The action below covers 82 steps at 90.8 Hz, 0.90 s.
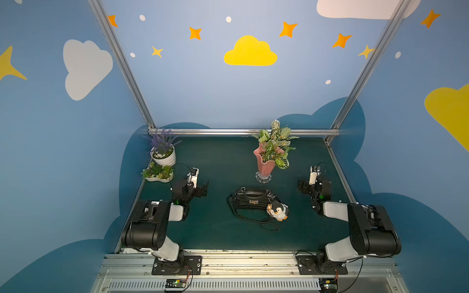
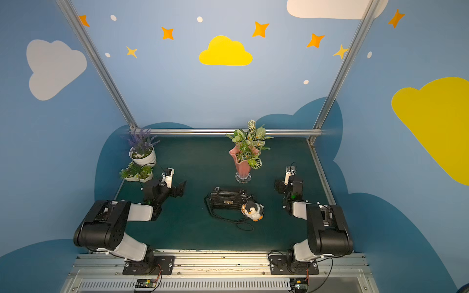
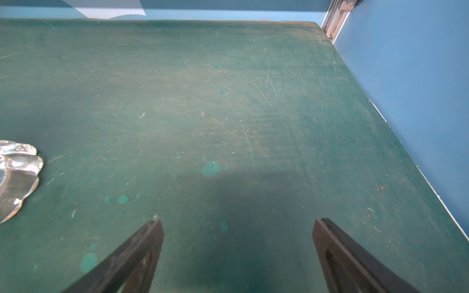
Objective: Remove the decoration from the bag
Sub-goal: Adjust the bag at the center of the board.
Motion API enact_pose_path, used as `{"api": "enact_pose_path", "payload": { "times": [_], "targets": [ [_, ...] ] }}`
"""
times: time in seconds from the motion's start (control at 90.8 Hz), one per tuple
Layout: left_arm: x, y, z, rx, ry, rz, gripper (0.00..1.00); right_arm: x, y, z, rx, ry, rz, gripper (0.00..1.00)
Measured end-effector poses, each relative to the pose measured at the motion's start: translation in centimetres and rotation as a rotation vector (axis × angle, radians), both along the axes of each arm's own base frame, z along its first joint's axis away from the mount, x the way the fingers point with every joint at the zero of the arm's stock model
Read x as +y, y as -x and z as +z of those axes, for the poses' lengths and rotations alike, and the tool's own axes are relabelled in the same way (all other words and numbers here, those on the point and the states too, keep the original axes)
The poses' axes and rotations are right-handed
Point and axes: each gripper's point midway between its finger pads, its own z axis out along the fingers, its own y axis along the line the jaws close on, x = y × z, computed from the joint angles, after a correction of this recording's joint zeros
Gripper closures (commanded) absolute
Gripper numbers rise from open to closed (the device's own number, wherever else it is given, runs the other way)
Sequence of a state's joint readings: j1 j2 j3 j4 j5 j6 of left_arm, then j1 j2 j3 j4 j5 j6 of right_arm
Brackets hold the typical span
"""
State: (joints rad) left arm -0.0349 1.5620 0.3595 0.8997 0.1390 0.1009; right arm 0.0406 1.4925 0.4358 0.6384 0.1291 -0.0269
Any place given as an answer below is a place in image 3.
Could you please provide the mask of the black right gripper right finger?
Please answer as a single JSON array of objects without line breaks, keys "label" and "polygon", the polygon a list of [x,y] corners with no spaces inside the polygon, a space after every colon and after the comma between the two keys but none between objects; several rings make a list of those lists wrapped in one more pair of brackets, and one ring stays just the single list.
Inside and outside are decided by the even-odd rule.
[{"label": "black right gripper right finger", "polygon": [[331,293],[417,293],[328,218],[316,220],[312,238]]}]

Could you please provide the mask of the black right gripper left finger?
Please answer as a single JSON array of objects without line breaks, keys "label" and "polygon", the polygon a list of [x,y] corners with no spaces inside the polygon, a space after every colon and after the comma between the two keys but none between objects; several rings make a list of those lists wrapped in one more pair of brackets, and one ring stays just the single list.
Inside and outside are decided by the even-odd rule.
[{"label": "black right gripper left finger", "polygon": [[164,230],[152,219],[65,293],[147,293],[162,250]]}]

